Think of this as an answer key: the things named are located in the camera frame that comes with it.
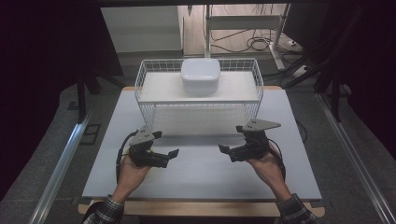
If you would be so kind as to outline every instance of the white wire basket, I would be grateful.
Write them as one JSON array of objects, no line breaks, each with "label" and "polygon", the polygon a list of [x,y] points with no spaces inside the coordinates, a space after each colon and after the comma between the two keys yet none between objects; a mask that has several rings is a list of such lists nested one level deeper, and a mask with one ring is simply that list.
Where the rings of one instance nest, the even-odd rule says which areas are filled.
[{"label": "white wire basket", "polygon": [[206,95],[183,90],[183,59],[144,60],[134,92],[146,125],[164,136],[229,135],[255,119],[263,93],[257,61],[218,60],[219,88]]}]

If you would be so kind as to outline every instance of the hand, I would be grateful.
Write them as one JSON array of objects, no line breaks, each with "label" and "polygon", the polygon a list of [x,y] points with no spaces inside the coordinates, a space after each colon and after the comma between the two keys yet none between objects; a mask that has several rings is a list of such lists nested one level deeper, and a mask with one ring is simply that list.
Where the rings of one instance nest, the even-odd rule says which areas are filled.
[{"label": "hand", "polygon": [[137,189],[146,177],[151,167],[137,167],[129,156],[121,162],[119,183],[114,190],[112,199],[124,203],[128,196]]},{"label": "hand", "polygon": [[[271,143],[270,148],[278,153]],[[291,193],[283,180],[279,165],[271,153],[267,153],[259,160],[250,159],[247,162],[253,167],[257,176],[271,188],[277,199],[286,201],[291,198]]]}]

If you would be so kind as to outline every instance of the white container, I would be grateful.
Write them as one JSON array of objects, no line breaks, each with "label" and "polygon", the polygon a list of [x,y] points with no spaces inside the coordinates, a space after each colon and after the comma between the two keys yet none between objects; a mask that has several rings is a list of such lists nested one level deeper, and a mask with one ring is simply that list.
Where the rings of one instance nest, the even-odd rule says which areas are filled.
[{"label": "white container", "polygon": [[187,59],[181,65],[184,91],[209,94],[218,90],[220,65],[216,59]]}]

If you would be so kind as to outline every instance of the wall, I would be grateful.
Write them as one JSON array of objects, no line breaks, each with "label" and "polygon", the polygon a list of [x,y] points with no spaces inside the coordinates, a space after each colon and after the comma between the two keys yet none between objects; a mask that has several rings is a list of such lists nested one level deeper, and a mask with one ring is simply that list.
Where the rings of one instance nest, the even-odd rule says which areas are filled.
[{"label": "wall", "polygon": [[180,50],[177,7],[104,7],[116,52]]}]

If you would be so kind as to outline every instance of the sleeve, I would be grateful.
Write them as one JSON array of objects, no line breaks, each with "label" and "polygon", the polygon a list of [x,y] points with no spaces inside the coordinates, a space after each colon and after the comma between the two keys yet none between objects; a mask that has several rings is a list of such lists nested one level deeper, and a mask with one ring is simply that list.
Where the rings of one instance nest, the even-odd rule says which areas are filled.
[{"label": "sleeve", "polygon": [[276,206],[279,209],[283,222],[286,224],[322,223],[305,207],[297,194],[293,194],[292,197],[285,202],[276,203]]},{"label": "sleeve", "polygon": [[113,224],[118,223],[122,218],[124,205],[117,203],[108,195],[105,202],[90,215],[83,224]]}]

